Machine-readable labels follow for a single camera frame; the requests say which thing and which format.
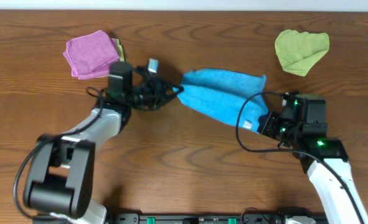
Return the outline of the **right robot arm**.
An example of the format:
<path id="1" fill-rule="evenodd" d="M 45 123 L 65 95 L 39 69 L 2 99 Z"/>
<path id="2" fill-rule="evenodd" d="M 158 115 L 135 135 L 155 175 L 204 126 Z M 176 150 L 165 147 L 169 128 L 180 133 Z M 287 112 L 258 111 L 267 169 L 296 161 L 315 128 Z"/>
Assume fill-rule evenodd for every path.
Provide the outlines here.
<path id="1" fill-rule="evenodd" d="M 279 150 L 300 160 L 329 223 L 368 223 L 344 145 L 327 135 L 326 100 L 298 92 L 281 97 L 283 111 L 261 116 L 258 132 L 276 139 Z"/>

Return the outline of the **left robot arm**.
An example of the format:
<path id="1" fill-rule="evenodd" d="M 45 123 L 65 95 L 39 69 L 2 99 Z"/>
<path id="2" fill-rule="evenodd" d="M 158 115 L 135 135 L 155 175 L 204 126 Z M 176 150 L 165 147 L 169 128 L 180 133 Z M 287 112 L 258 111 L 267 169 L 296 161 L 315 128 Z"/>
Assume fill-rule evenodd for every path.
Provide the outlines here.
<path id="1" fill-rule="evenodd" d="M 90 115 L 62 134 L 43 134 L 20 166 L 13 197 L 25 166 L 29 167 L 23 191 L 24 208 L 38 212 L 33 223 L 105 223 L 107 209 L 92 199 L 97 152 L 127 125 L 132 110 L 154 111 L 183 92 L 184 88 L 158 76 L 158 61 L 144 67 L 128 62 L 109 66 L 108 86 L 88 87 L 97 100 Z"/>

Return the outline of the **blue microfiber cloth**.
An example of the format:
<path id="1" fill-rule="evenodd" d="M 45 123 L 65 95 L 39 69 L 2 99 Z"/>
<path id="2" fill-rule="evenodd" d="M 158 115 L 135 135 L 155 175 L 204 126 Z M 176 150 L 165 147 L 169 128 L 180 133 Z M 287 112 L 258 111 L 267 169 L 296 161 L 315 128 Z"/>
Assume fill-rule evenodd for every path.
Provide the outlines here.
<path id="1" fill-rule="evenodd" d="M 268 113 L 260 92 L 267 76 L 205 68 L 184 74 L 181 103 L 229 126 L 257 132 L 258 119 Z"/>

